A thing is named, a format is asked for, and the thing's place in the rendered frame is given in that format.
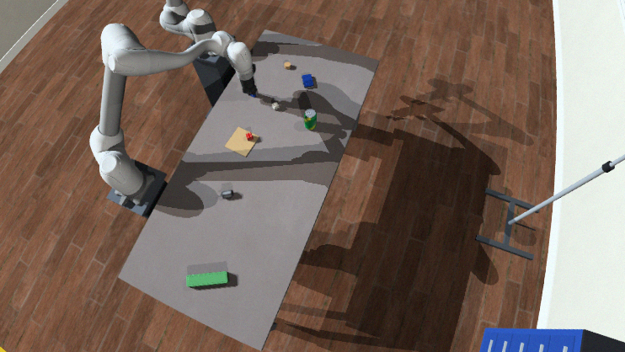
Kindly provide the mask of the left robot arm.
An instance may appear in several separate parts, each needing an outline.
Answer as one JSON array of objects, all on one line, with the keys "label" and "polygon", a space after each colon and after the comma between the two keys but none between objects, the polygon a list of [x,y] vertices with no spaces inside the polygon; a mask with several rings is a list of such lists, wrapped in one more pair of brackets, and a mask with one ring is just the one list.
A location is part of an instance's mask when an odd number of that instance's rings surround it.
[{"label": "left robot arm", "polygon": [[190,11],[182,0],[166,0],[166,2],[160,15],[160,24],[165,30],[172,34],[187,36],[195,43],[212,39],[216,33],[216,26],[205,9],[197,8]]}]

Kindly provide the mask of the green soda can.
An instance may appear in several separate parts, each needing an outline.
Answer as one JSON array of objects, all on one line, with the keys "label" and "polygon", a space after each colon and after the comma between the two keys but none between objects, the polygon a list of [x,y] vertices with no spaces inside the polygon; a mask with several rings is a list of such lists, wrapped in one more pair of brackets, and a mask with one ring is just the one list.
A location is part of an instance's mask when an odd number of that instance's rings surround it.
[{"label": "green soda can", "polygon": [[314,130],[317,127],[317,113],[315,110],[306,110],[304,113],[304,123],[308,130]]}]

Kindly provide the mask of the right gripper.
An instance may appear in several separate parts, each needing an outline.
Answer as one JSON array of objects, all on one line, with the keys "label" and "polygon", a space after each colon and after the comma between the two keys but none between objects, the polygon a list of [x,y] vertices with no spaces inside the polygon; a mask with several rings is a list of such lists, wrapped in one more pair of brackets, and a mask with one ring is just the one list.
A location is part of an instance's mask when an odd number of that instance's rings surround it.
[{"label": "right gripper", "polygon": [[246,74],[237,73],[237,76],[240,79],[241,85],[243,87],[243,93],[247,93],[248,95],[250,94],[256,95],[256,97],[258,97],[259,95],[258,90],[257,90],[258,88],[256,88],[254,84],[255,71],[256,71],[255,64],[253,64],[252,70],[249,73],[246,73]]}]

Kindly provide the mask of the beige flat mat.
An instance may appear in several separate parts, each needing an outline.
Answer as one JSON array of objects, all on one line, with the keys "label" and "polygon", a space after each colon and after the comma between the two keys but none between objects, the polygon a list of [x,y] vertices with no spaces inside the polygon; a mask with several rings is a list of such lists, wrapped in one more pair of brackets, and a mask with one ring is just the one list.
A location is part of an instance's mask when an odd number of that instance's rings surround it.
[{"label": "beige flat mat", "polygon": [[255,142],[259,139],[259,136],[252,133],[253,140],[248,141],[246,137],[246,134],[248,133],[250,132],[238,127],[232,134],[231,138],[228,140],[225,147],[246,157],[254,146]]}]

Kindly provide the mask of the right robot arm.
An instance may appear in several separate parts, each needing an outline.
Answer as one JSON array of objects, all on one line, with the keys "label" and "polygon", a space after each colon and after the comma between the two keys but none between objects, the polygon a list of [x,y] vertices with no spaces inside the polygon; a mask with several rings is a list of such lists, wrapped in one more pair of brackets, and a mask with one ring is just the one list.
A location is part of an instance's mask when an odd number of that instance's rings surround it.
[{"label": "right robot arm", "polygon": [[124,206],[131,200],[140,205],[155,177],[141,172],[125,150],[120,117],[127,76],[146,76],[185,67],[204,51],[226,57],[239,74],[249,73],[253,60],[249,48],[225,31],[217,31],[212,39],[202,40],[181,53],[146,49],[123,24],[108,24],[101,41],[104,84],[100,122],[90,136],[90,146],[101,177],[115,189],[116,195],[121,195],[119,204]]}]

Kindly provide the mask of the green rectangular box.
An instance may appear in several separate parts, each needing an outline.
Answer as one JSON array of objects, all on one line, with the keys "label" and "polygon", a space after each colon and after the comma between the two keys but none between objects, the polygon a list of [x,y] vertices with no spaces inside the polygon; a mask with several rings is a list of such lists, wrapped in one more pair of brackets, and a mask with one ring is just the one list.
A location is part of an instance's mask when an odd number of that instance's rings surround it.
[{"label": "green rectangular box", "polygon": [[229,274],[226,271],[222,271],[198,275],[187,275],[186,283],[188,287],[228,284]]}]

